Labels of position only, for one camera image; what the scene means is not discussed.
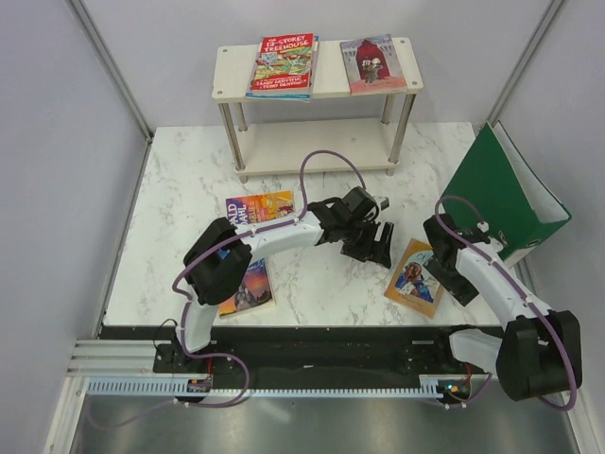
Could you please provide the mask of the green lever arch file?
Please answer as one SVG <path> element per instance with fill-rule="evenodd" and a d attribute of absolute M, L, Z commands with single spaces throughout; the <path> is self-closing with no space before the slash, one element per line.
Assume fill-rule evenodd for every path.
<path fill-rule="evenodd" d="M 572 218 L 561 201 L 528 165 L 501 123 L 485 124 L 443 194 L 470 202 L 443 203 L 459 228 L 475 227 L 478 212 L 488 235 L 502 245 L 501 259 L 512 267 Z"/>

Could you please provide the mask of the Why Do Dogs Bark book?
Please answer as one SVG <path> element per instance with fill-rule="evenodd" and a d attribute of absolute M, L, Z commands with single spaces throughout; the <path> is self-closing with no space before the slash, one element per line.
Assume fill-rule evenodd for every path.
<path fill-rule="evenodd" d="M 256 100 L 282 100 L 282 101 L 301 101 L 309 102 L 311 99 L 310 94 L 266 94 L 266 93 L 253 93 L 247 92 L 245 94 L 246 99 Z"/>

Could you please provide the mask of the red 13-Storey Treehouse book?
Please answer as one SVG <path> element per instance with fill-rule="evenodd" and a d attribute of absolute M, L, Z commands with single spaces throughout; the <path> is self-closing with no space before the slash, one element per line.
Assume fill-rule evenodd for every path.
<path fill-rule="evenodd" d="M 318 47 L 319 37 L 313 33 L 264 37 L 246 93 L 311 95 Z"/>

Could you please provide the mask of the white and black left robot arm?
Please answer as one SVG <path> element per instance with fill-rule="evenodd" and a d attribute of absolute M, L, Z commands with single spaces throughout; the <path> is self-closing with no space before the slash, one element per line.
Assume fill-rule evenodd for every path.
<path fill-rule="evenodd" d="M 388 208 L 387 197 L 357 186 L 342 198 L 306 201 L 301 211 L 282 218 L 240 225 L 225 217 L 213 220 L 172 285 L 187 298 L 175 361 L 187 372 L 204 367 L 218 306 L 236 294 L 250 264 L 270 255 L 340 242 L 341 254 L 389 269 L 394 224 L 378 219 Z"/>

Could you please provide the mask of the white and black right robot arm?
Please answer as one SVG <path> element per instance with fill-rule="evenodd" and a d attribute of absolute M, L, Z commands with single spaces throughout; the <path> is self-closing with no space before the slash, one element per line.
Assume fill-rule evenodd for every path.
<path fill-rule="evenodd" d="M 462 305 L 481 297 L 504 330 L 458 328 L 433 348 L 433 360 L 451 373 L 465 362 L 497 376 L 513 401 L 567 392 L 563 410 L 574 407 L 582 384 L 580 325 L 555 311 L 524 286 L 500 259 L 480 227 L 457 229 L 448 214 L 423 224 L 433 256 L 429 272 Z"/>

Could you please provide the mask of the tan Othello book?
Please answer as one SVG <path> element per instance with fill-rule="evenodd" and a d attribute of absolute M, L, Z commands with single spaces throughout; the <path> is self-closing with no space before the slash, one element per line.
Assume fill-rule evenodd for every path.
<path fill-rule="evenodd" d="M 432 319 L 439 307 L 444 287 L 427 269 L 432 247 L 412 238 L 393 274 L 385 297 Z"/>

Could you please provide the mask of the blue Jane Eyre book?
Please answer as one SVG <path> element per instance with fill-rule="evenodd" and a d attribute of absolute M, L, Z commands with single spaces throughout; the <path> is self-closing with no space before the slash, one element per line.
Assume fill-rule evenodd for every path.
<path fill-rule="evenodd" d="M 218 316 L 227 319 L 275 305 L 267 263 L 260 259 L 250 264 L 235 294 L 219 305 Z"/>

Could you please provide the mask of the Roald Dahl Charlie book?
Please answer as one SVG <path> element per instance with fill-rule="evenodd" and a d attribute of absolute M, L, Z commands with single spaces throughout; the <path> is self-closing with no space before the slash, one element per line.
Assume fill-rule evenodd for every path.
<path fill-rule="evenodd" d="M 295 211 L 291 191 L 247 195 L 225 200 L 226 217 L 234 226 L 262 223 Z"/>

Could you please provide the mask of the red castle picture book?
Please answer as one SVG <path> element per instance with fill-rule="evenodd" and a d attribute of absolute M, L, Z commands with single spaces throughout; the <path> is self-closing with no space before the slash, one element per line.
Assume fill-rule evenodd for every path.
<path fill-rule="evenodd" d="M 390 34 L 339 43 L 352 96 L 390 94 L 407 88 Z"/>

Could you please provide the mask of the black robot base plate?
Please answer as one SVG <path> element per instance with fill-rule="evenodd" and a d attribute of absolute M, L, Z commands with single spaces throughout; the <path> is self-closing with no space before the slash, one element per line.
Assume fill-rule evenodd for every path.
<path fill-rule="evenodd" d="M 451 327 L 216 326 L 198 359 L 188 358 L 174 327 L 106 327 L 104 341 L 152 341 L 156 373 L 209 373 L 236 388 L 286 385 L 412 386 L 421 375 L 474 375 L 482 369 L 452 356 Z"/>

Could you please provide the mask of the aluminium frame rail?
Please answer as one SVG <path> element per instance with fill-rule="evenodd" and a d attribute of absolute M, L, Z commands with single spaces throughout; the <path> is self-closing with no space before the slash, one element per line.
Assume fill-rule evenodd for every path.
<path fill-rule="evenodd" d="M 150 340 L 78 340 L 68 376 L 152 375 L 156 349 Z"/>

